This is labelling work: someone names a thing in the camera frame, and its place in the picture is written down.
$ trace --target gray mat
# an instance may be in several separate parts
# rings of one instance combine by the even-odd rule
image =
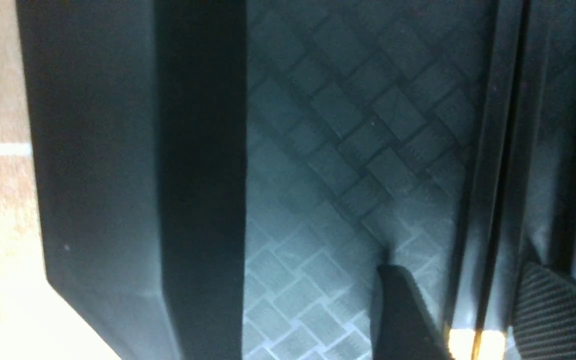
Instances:
[[[249,0],[243,353],[371,358],[393,249],[437,326],[492,2]]]

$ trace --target textured floor mat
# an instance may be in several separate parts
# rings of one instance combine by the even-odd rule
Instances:
[[[371,358],[384,246],[442,323],[494,15],[458,3],[247,3],[245,358]]]

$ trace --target diamond pattern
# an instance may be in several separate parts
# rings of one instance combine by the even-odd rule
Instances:
[[[370,359],[384,246],[442,323],[492,38],[481,3],[247,3],[246,360]]]

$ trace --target beige wall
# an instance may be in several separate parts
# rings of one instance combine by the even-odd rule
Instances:
[[[0,0],[0,359],[117,356],[48,286],[14,0]]]

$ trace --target rubber floor mat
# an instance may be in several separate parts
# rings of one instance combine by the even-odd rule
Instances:
[[[439,327],[492,1],[249,0],[245,359],[371,358],[384,248]]]

